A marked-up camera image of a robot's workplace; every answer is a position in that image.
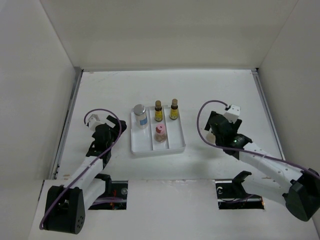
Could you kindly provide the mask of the silver-lid jar blue label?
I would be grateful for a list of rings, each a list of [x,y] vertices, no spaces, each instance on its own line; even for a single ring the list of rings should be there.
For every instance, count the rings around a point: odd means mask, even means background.
[[[145,129],[148,125],[147,109],[142,104],[137,104],[133,108],[136,124],[139,128]]]

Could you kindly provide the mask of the amber bottle gold cap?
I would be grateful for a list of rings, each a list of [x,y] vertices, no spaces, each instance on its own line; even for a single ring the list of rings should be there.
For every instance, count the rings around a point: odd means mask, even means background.
[[[178,100],[176,98],[174,98],[171,101],[171,106],[170,106],[170,115],[169,117],[172,120],[176,120],[179,116],[179,110],[178,110]]]
[[[157,122],[161,122],[163,120],[163,113],[162,113],[162,103],[160,100],[155,101],[155,107],[154,107],[154,119]]]

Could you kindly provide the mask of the pink-lid spice shaker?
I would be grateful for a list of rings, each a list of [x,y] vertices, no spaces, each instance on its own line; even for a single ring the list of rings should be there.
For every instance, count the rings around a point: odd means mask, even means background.
[[[167,130],[164,123],[159,123],[156,125],[154,138],[159,143],[167,140]]]

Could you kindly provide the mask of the yellow-lid spice shaker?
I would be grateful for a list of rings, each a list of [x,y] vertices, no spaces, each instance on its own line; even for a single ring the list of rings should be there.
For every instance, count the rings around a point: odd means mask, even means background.
[[[206,140],[211,144],[216,144],[216,137],[212,132],[208,132],[206,135]]]

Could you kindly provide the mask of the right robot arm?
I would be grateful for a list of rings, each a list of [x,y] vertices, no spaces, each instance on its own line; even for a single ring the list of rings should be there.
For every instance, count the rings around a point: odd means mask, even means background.
[[[320,175],[313,169],[268,155],[249,137],[238,133],[242,120],[229,121],[212,111],[205,126],[215,136],[217,148],[259,170],[273,182],[249,171],[233,178],[232,192],[238,198],[259,195],[284,205],[297,219],[307,222],[320,208]]]

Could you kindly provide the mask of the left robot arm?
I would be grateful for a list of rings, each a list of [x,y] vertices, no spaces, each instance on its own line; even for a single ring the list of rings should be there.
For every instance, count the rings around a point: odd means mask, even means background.
[[[41,230],[76,235],[82,230],[90,208],[112,209],[115,204],[126,202],[111,177],[102,171],[111,159],[112,147],[127,129],[127,124],[111,115],[106,120],[100,122],[96,115],[90,116],[87,126],[93,130],[93,141],[83,163],[70,179],[48,190],[45,213],[39,224]]]

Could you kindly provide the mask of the white three-compartment tray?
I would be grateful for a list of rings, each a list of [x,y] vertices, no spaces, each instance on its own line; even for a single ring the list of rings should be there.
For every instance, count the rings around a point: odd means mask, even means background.
[[[185,150],[186,142],[183,134],[181,118],[173,120],[170,118],[171,107],[164,105],[162,107],[162,123],[166,127],[166,140],[158,142],[155,139],[156,126],[155,108],[146,107],[147,125],[146,128],[140,128],[132,109],[130,112],[130,138],[131,152],[136,157],[153,157],[168,154],[178,154]]]

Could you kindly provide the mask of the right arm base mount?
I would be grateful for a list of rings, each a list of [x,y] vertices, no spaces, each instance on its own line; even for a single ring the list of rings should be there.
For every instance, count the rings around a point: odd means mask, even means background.
[[[215,180],[217,205],[220,210],[264,210],[263,198],[259,195],[248,194],[242,183],[252,175],[242,171],[232,179]]]

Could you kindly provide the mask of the right aluminium rail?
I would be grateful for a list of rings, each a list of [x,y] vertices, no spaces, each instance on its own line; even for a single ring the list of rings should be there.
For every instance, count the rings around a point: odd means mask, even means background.
[[[280,143],[280,138],[278,136],[278,133],[277,133],[277,130],[276,130],[276,126],[275,126],[273,117],[271,115],[271,111],[270,111],[270,108],[269,108],[269,105],[268,105],[268,102],[267,102],[266,95],[265,95],[264,90],[263,90],[263,86],[262,86],[262,83],[261,83],[261,80],[260,80],[260,76],[259,76],[259,71],[258,70],[259,70],[258,68],[253,68],[253,69],[251,69],[251,73],[252,73],[252,76],[253,76],[253,79],[254,79],[254,82],[255,82],[255,85],[256,85],[256,88],[257,88],[257,91],[258,91],[258,94],[259,94],[259,97],[260,97],[260,100],[261,100],[261,103],[262,103],[262,106],[263,106],[263,109],[264,109],[264,112],[265,112],[265,115],[267,117],[269,128],[272,131],[272,137],[273,137],[274,141],[276,142],[277,150],[278,150],[278,152],[279,152],[279,154],[281,156],[281,159],[285,161],[286,157],[285,157],[282,145]]]

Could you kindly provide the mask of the aluminium rail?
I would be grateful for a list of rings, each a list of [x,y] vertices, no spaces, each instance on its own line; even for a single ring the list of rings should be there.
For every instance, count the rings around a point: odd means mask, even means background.
[[[264,112],[265,112],[265,115],[267,117],[269,128],[272,131],[272,137],[273,137],[274,141],[276,142],[277,150],[278,150],[278,152],[279,152],[279,154],[281,156],[281,159],[285,161],[286,157],[285,157],[282,145],[280,143],[280,138],[278,136],[278,133],[277,133],[277,130],[276,130],[276,126],[275,126],[273,117],[271,115],[271,111],[270,111],[270,108],[269,108],[269,105],[268,105],[268,102],[267,102],[266,95],[265,95],[264,90],[263,90],[263,86],[262,86],[262,83],[261,83],[261,80],[260,80],[260,76],[259,76],[259,71],[258,70],[259,70],[258,68],[253,68],[253,69],[251,69],[251,73],[252,73],[252,76],[253,76],[253,79],[254,79],[254,82],[255,82],[255,85],[256,85],[256,88],[257,88],[257,91],[258,91],[258,94],[259,94],[259,97],[260,97],[260,100],[261,100],[261,103],[262,103],[262,106],[263,106],[263,109],[264,109]]]
[[[57,150],[56,150],[55,154],[53,155],[53,159],[51,161],[50,171],[48,174],[49,180],[55,180],[57,178],[57,174],[59,172],[61,159],[62,159],[64,147],[66,144],[66,140],[67,140],[67,135],[69,132],[71,119],[72,119],[75,103],[77,100],[77,95],[79,92],[82,75],[84,72],[84,69],[80,68],[79,66],[75,67],[74,70],[75,70],[75,79],[73,81],[70,99],[68,102],[68,107],[67,107],[67,111],[66,111],[66,115],[65,115],[65,119],[64,119],[64,123],[63,123],[62,132],[61,132],[60,139],[58,142]]]

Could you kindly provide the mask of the left aluminium rail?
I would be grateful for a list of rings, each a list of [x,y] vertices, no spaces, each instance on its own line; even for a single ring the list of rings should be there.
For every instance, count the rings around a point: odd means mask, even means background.
[[[66,115],[65,115],[65,119],[64,119],[64,123],[63,123],[62,132],[61,132],[60,139],[58,142],[57,150],[56,150],[55,154],[53,155],[53,159],[51,161],[50,171],[48,174],[49,180],[55,180],[57,178],[57,174],[59,172],[61,159],[62,159],[64,147],[66,144],[66,140],[67,140],[67,135],[69,132],[71,119],[72,119],[75,103],[77,100],[77,95],[79,92],[82,75],[84,72],[84,69],[80,68],[79,66],[75,67],[74,70],[75,70],[75,79],[73,81],[70,99],[68,102],[68,107],[67,107],[67,111],[66,111]]]

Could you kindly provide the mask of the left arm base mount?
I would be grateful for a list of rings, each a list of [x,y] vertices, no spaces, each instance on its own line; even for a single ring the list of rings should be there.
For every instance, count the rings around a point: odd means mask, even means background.
[[[109,189],[94,201],[90,210],[126,210],[128,181],[112,181]]]

